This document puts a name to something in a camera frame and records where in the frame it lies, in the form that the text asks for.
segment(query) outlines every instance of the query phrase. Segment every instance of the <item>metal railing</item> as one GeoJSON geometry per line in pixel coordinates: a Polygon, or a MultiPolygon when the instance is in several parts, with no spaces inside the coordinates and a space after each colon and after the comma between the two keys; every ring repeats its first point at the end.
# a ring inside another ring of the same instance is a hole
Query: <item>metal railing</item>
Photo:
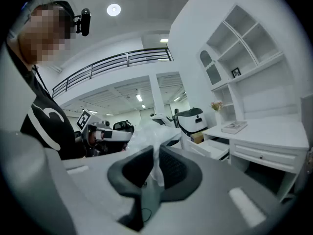
{"type": "Polygon", "coordinates": [[[67,92],[69,88],[84,80],[92,79],[98,74],[115,68],[126,68],[133,65],[151,62],[172,61],[172,55],[168,48],[139,49],[125,52],[112,57],[107,57],[90,64],[73,73],[52,89],[52,97],[67,92]]]}

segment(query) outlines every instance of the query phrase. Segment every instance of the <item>white wall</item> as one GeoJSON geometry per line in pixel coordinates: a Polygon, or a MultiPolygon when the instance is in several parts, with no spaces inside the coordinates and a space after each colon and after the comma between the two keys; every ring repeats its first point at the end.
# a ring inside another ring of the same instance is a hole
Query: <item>white wall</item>
{"type": "MultiPolygon", "coordinates": [[[[52,96],[52,89],[58,83],[59,74],[56,71],[54,71],[48,67],[42,66],[42,65],[37,65],[37,68],[38,68],[38,73],[40,74],[40,77],[44,81],[45,86],[47,87],[50,95],[52,96]]],[[[36,75],[36,78],[37,78],[38,82],[41,83],[38,75],[36,75]]]]}
{"type": "Polygon", "coordinates": [[[282,64],[277,63],[237,84],[246,119],[297,113],[293,82],[282,64]]]}
{"type": "Polygon", "coordinates": [[[154,108],[140,110],[140,117],[141,117],[141,119],[150,119],[150,115],[152,113],[155,114],[154,108]]]}
{"type": "Polygon", "coordinates": [[[184,112],[190,110],[190,105],[187,99],[181,102],[170,103],[172,115],[175,115],[175,109],[179,109],[179,112],[184,112]]]}
{"type": "Polygon", "coordinates": [[[113,128],[115,123],[120,121],[128,120],[133,126],[138,126],[141,120],[140,112],[139,111],[131,111],[122,114],[117,114],[114,116],[103,116],[102,119],[105,119],[110,122],[110,127],[113,128]]]}
{"type": "Polygon", "coordinates": [[[171,106],[169,104],[165,104],[164,105],[164,109],[165,109],[165,114],[169,117],[173,116],[173,113],[171,111],[171,106]]]}
{"type": "Polygon", "coordinates": [[[216,124],[214,111],[210,108],[214,97],[196,54],[235,3],[259,21],[284,52],[297,98],[313,92],[312,47],[284,1],[189,0],[172,24],[168,47],[175,64],[179,65],[189,103],[204,111],[209,127],[216,124]]]}
{"type": "Polygon", "coordinates": [[[64,70],[58,77],[58,83],[72,75],[74,72],[94,62],[137,49],[143,49],[141,38],[134,38],[117,42],[111,45],[99,47],[96,50],[93,49],[89,52],[84,52],[84,54],[75,55],[62,65],[64,70]]]}

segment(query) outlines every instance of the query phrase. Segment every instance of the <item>desk drawer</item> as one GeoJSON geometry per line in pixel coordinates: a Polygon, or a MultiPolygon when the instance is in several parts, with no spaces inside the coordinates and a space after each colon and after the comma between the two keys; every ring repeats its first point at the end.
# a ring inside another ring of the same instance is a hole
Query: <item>desk drawer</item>
{"type": "Polygon", "coordinates": [[[293,173],[300,171],[306,156],[305,151],[239,141],[234,141],[231,144],[230,154],[261,165],[293,173]]]}

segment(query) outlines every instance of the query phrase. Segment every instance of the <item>white logo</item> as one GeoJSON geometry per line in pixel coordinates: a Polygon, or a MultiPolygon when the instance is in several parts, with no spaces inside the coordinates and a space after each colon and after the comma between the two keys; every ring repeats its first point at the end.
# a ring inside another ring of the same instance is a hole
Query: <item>white logo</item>
{"type": "MultiPolygon", "coordinates": [[[[42,109],[40,107],[38,107],[37,105],[33,104],[35,107],[41,109],[47,116],[48,118],[50,118],[50,113],[56,113],[60,120],[62,122],[64,122],[64,118],[61,116],[60,113],[58,113],[56,110],[52,109],[52,108],[45,108],[42,109]]],[[[33,126],[35,127],[35,129],[38,131],[39,135],[43,138],[43,140],[52,148],[55,149],[57,151],[59,151],[61,149],[60,145],[55,142],[49,135],[48,133],[44,130],[44,128],[41,126],[39,120],[36,118],[33,109],[30,107],[29,111],[27,112],[27,115],[31,121],[31,123],[33,124],[33,126]]]]}

